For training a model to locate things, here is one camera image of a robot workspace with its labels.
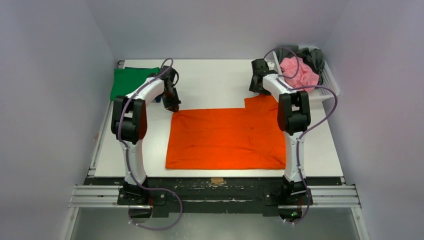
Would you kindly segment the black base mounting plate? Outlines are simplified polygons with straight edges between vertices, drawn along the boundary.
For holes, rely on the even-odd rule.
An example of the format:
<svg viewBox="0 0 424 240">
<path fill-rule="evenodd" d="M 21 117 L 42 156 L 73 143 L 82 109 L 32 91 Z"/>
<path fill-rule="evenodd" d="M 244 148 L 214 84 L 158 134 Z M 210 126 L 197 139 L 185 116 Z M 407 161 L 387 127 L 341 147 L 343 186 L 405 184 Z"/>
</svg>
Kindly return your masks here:
<svg viewBox="0 0 424 240">
<path fill-rule="evenodd" d="M 318 201 L 317 194 L 290 195 L 280 177 L 211 178 L 150 177 L 150 190 L 129 186 L 121 177 L 88 177 L 83 186 L 94 202 L 128 208 L 137 220 L 167 218 L 170 214 L 261 214 L 297 220 L 302 208 Z"/>
</svg>

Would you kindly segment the brown tape piece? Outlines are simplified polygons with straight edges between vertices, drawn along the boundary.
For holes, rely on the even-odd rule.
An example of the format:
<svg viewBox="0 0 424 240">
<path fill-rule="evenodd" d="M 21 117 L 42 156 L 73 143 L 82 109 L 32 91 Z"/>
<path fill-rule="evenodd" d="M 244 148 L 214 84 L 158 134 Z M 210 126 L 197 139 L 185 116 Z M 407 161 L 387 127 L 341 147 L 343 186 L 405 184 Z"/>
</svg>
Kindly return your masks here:
<svg viewBox="0 0 424 240">
<path fill-rule="evenodd" d="M 225 183 L 225 179 L 223 177 L 211 177 L 210 183 L 212 185 L 221 185 Z"/>
</svg>

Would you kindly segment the orange t shirt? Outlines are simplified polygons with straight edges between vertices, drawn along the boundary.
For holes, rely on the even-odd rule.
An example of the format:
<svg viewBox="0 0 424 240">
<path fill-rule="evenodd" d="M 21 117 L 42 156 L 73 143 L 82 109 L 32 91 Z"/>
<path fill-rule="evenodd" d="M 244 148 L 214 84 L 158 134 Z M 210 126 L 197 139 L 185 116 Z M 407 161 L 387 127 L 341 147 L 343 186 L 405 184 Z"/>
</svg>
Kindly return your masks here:
<svg viewBox="0 0 424 240">
<path fill-rule="evenodd" d="M 286 141 L 272 96 L 242 108 L 188 109 L 172 115 L 165 167 L 171 170 L 283 170 Z"/>
</svg>

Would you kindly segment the folded green t shirt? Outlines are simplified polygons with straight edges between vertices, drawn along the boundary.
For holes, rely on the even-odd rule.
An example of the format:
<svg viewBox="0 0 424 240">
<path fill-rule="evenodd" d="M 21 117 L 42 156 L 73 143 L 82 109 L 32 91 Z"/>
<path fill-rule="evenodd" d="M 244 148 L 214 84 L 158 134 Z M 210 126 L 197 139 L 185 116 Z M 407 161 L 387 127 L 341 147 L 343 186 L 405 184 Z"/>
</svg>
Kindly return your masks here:
<svg viewBox="0 0 424 240">
<path fill-rule="evenodd" d="M 111 102 L 117 96 L 125 96 L 138 89 L 150 74 L 159 73 L 158 67 L 154 68 L 116 68 L 113 73 L 113 85 L 109 95 Z"/>
</svg>

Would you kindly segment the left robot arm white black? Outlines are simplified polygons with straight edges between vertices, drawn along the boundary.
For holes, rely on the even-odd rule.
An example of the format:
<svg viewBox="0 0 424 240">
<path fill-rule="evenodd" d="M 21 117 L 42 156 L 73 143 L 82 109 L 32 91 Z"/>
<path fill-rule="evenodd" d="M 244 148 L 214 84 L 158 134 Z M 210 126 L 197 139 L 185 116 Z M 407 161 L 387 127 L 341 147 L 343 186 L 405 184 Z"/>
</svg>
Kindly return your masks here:
<svg viewBox="0 0 424 240">
<path fill-rule="evenodd" d="M 142 153 L 148 130 L 147 106 L 160 97 L 166 110 L 177 113 L 181 104 L 174 83 L 177 78 L 179 73 L 172 66 L 164 65 L 136 90 L 119 95 L 113 101 L 111 132 L 122 148 L 126 170 L 120 194 L 138 205 L 149 199 Z"/>
</svg>

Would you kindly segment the dark grey t shirt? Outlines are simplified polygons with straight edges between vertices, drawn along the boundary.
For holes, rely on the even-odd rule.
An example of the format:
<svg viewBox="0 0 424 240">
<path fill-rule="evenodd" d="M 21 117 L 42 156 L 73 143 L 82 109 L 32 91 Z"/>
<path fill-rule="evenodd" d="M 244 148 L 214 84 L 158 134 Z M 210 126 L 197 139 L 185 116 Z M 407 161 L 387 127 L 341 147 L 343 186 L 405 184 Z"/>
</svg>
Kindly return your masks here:
<svg viewBox="0 0 424 240">
<path fill-rule="evenodd" d="M 319 75 L 317 85 L 323 83 L 321 77 L 325 68 L 325 57 L 323 52 L 318 48 L 309 49 L 307 47 L 299 47 L 297 45 L 285 45 L 275 50 L 279 64 L 284 58 L 297 57 L 302 59 L 303 63 L 308 65 L 315 74 Z"/>
</svg>

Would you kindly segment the pink t shirt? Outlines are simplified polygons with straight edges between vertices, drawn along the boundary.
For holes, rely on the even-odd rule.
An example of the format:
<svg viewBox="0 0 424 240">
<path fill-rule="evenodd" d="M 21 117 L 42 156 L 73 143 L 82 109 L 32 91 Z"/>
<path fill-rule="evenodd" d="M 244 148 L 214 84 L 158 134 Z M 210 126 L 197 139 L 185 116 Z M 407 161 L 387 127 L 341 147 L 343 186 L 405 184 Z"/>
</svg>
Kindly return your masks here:
<svg viewBox="0 0 424 240">
<path fill-rule="evenodd" d="M 286 57 L 279 66 L 281 72 L 285 75 L 285 82 L 292 88 L 318 85 L 319 75 L 303 63 L 301 58 L 295 56 Z"/>
</svg>

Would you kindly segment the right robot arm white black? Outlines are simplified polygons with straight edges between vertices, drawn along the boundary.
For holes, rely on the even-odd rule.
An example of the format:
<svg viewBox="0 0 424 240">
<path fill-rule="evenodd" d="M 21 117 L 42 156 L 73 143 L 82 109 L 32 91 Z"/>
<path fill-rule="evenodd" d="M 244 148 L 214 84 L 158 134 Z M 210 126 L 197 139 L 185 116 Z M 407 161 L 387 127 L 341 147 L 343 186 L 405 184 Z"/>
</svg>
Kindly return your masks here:
<svg viewBox="0 0 424 240">
<path fill-rule="evenodd" d="M 286 149 L 280 196 L 284 202 L 292 204 L 307 192 L 303 134 L 311 124 L 309 95 L 289 86 L 263 58 L 252 60 L 251 67 L 249 91 L 272 96 L 278 103 L 277 125 L 284 134 Z"/>
</svg>

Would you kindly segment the white plastic basket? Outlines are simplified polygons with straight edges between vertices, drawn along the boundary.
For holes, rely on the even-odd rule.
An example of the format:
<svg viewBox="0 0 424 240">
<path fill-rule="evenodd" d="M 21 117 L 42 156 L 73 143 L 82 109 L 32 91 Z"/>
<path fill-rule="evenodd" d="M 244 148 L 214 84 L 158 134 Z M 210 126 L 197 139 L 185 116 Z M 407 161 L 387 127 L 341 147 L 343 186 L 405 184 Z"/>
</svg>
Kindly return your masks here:
<svg viewBox="0 0 424 240">
<path fill-rule="evenodd" d="M 320 48 L 313 46 L 313 45 L 297 45 L 300 48 L 309 48 L 309 49 L 319 49 Z M 269 51 L 268 53 L 265 54 L 265 59 L 268 62 L 272 62 L 273 64 L 275 64 L 275 66 L 272 67 L 273 70 L 277 71 L 278 74 L 283 75 L 281 68 L 280 68 L 280 64 L 277 58 L 277 55 L 275 53 L 275 50 L 282 48 L 283 46 L 279 46 L 276 47 L 275 49 L 273 49 L 272 51 Z M 334 76 L 328 66 L 328 63 L 326 61 L 325 55 L 324 55 L 324 70 L 321 74 L 322 77 L 322 84 L 321 85 L 317 85 L 317 87 L 312 88 L 311 85 L 309 85 L 309 89 L 308 92 L 310 94 L 309 99 L 312 101 L 325 101 L 327 99 L 333 98 L 334 96 L 338 96 L 340 93 L 340 89 L 336 83 L 336 80 L 334 79 Z"/>
</svg>

